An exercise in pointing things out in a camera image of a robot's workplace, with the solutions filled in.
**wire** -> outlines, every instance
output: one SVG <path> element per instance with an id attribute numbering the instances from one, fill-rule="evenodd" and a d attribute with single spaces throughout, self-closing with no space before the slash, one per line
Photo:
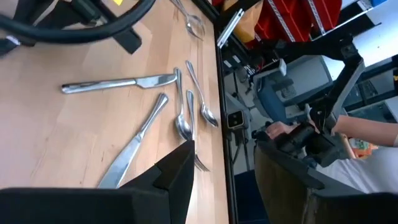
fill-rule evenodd
<path id="1" fill-rule="evenodd" d="M 38 42 L 53 44 L 84 44 L 107 39 L 129 29 L 151 9 L 155 0 L 140 0 L 117 20 L 98 27 L 79 30 L 43 29 L 14 21 L 0 14 L 0 29 Z"/>

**wooden tabletop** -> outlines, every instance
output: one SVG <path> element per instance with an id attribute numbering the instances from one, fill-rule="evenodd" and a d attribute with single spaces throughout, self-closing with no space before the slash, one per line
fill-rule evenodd
<path id="1" fill-rule="evenodd" d="M 13 15 L 16 2 L 1 1 L 0 11 Z M 125 0 L 121 6 L 112 0 L 105 2 L 120 15 L 136 1 Z M 220 122 L 213 24 L 190 0 L 182 2 L 205 23 L 204 41 L 188 35 L 183 15 L 170 1 L 158 0 L 134 26 L 142 46 L 133 55 L 108 39 L 86 45 L 20 47 L 0 59 L 0 189 L 96 187 L 164 92 L 169 103 L 147 132 L 123 183 L 146 171 L 183 142 L 174 125 L 178 110 L 175 84 L 74 95 L 62 94 L 60 86 L 172 73 L 174 67 L 180 67 L 184 96 L 187 89 L 195 93 L 199 156 L 211 170 L 195 169 L 187 223 L 228 222 L 221 128 L 211 127 L 198 116 L 198 91 L 185 66 L 189 59 L 205 101 Z"/>

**yellow label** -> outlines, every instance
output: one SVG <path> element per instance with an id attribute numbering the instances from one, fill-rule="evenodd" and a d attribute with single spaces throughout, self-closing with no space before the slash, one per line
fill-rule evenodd
<path id="1" fill-rule="evenodd" d="M 123 2 L 123 0 L 113 0 L 118 6 L 120 6 Z"/>

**knife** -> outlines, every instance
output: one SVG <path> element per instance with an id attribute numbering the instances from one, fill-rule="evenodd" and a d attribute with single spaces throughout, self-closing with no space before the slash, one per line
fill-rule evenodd
<path id="1" fill-rule="evenodd" d="M 119 187 L 120 181 L 123 180 L 124 175 L 127 172 L 127 169 L 130 166 L 130 163 L 134 156 L 137 153 L 139 146 L 141 145 L 141 141 L 144 138 L 145 132 L 154 122 L 156 116 L 162 111 L 164 106 L 169 101 L 169 98 L 166 94 L 161 93 L 157 99 L 156 105 L 152 112 L 149 115 L 149 118 L 142 126 L 141 130 L 137 133 L 137 135 L 127 144 L 127 146 L 120 152 L 117 158 L 113 161 L 108 171 L 105 173 L 101 182 L 98 185 L 98 188 L 101 189 L 116 189 Z"/>
<path id="2" fill-rule="evenodd" d="M 62 85 L 62 92 L 80 93 L 91 90 L 137 85 L 141 88 L 155 88 L 173 83 L 177 79 L 175 74 L 162 74 L 142 78 L 122 78 L 118 80 L 103 80 L 95 82 L 69 83 Z"/>

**hand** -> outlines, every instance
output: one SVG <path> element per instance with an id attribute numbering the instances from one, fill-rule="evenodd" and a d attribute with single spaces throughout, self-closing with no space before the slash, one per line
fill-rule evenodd
<path id="1" fill-rule="evenodd" d="M 291 133 L 297 125 L 289 126 L 280 121 L 273 123 L 266 129 L 266 133 L 271 139 L 275 139 L 282 133 Z"/>

